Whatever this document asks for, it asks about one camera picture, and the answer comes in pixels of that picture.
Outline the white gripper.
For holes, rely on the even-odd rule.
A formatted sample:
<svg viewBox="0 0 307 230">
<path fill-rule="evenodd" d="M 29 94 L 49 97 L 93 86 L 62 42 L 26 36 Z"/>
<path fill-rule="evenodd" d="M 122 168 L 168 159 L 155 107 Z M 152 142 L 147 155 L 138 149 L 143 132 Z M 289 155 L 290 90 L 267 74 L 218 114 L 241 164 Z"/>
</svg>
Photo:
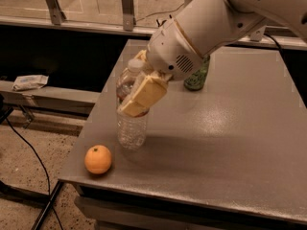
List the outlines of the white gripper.
<svg viewBox="0 0 307 230">
<path fill-rule="evenodd" d="M 173 81 L 183 81 L 202 65 L 202 56 L 190 45 L 175 19 L 160 26 L 152 35 L 147 51 L 140 50 L 134 59 L 142 62 L 144 70 L 152 72 L 138 74 L 131 93 L 117 108 L 118 113 L 130 117 L 145 114 L 166 95 L 168 74 Z"/>
</svg>

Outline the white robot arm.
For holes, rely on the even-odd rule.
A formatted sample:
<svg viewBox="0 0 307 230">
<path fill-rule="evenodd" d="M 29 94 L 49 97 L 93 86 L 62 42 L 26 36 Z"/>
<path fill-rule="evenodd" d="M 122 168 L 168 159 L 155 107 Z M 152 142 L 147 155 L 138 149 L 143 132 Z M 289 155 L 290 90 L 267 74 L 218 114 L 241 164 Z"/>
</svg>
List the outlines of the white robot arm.
<svg viewBox="0 0 307 230">
<path fill-rule="evenodd" d="M 137 117 L 201 68 L 203 59 L 262 28 L 272 20 L 307 41 L 307 0 L 193 0 L 152 35 L 146 49 L 146 74 L 119 105 Z"/>
</svg>

